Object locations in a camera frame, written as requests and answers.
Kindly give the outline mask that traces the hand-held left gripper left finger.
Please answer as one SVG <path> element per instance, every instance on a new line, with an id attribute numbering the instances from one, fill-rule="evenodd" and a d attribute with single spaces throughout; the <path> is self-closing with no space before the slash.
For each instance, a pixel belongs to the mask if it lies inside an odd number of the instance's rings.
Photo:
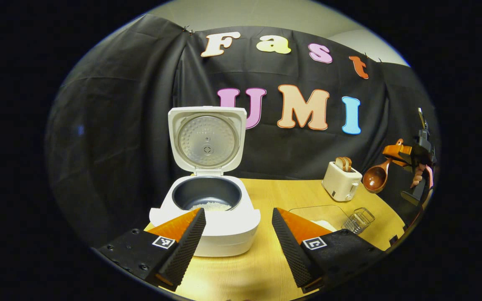
<path id="1" fill-rule="evenodd" d="M 197 208 L 148 231 L 132 229 L 98 251 L 133 276 L 175 291 L 205 227 L 205 210 Z"/>

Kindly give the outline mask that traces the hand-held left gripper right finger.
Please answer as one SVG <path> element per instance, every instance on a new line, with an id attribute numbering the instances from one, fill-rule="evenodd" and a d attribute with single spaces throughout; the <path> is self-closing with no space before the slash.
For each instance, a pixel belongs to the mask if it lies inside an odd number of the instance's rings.
<path id="1" fill-rule="evenodd" d="M 348 229 L 330 231 L 282 208 L 273 209 L 272 224 L 296 285 L 304 293 L 334 288 L 386 255 Z"/>

